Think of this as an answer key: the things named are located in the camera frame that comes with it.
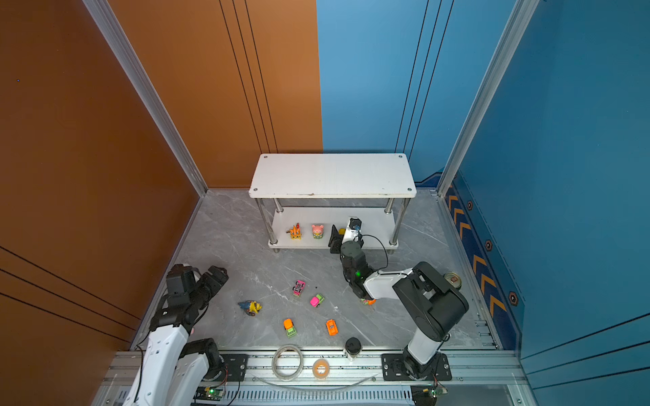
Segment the blue yellow duck figure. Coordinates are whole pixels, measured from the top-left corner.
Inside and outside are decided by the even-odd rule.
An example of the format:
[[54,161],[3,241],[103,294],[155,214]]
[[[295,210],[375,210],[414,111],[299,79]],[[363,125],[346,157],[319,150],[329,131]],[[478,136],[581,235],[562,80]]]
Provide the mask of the blue yellow duck figure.
[[245,311],[247,316],[257,316],[262,310],[262,305],[255,300],[247,300],[238,303],[240,309]]

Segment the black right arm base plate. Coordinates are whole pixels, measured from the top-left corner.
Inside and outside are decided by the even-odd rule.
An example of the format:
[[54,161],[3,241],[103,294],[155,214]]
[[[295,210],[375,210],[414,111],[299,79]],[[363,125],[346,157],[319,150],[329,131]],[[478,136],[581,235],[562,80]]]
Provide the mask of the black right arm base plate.
[[382,374],[387,382],[427,381],[449,382],[452,380],[447,355],[436,353],[428,363],[422,365],[407,352],[382,354]]

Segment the pink green toy car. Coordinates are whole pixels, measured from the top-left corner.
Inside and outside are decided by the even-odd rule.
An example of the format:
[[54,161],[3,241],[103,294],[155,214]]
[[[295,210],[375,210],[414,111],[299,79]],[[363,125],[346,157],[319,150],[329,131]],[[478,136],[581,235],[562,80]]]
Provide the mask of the pink green toy car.
[[324,297],[321,294],[316,294],[314,297],[311,298],[310,300],[310,305],[314,308],[318,308],[320,304],[322,304],[324,301]]

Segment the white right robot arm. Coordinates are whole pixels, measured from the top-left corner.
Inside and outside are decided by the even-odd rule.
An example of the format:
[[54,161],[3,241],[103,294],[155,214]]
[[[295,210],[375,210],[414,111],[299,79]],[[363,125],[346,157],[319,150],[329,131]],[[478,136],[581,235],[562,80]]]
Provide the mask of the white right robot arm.
[[416,331],[403,351],[403,371],[414,381],[434,379],[443,360],[442,344],[470,309],[460,292],[462,280],[427,262],[398,272],[375,269],[362,250],[364,237],[358,230],[342,234],[333,228],[328,248],[340,256],[344,279],[362,302],[394,299],[404,306]]

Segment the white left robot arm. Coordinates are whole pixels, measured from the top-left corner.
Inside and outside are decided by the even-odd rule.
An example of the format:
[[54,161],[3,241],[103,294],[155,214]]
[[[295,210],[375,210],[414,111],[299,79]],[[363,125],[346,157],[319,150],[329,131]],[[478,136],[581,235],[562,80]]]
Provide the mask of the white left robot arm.
[[126,405],[189,405],[205,379],[226,376],[212,338],[191,341],[193,328],[210,301],[228,282],[223,267],[177,264],[166,276],[167,292],[151,319],[147,345]]

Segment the pink green monster figure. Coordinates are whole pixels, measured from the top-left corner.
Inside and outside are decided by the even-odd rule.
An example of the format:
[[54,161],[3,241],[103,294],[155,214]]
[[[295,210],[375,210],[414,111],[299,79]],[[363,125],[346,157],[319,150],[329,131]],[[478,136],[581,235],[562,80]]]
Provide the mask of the pink green monster figure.
[[323,224],[313,224],[311,225],[312,237],[315,240],[321,240],[324,235],[324,225]]

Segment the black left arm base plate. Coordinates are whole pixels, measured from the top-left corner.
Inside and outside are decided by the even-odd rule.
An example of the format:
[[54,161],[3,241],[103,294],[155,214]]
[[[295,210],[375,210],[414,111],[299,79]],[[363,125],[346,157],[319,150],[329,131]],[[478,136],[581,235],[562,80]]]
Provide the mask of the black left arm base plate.
[[208,358],[208,372],[203,382],[243,382],[248,365],[246,354],[226,354]]

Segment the orange yellow dragon figure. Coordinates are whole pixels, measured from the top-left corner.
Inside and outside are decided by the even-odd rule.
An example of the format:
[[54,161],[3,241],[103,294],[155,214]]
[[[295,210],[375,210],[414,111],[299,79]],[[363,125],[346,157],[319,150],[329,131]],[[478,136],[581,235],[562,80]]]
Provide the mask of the orange yellow dragon figure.
[[287,234],[292,240],[300,240],[302,237],[301,226],[299,223],[294,224],[288,231]]

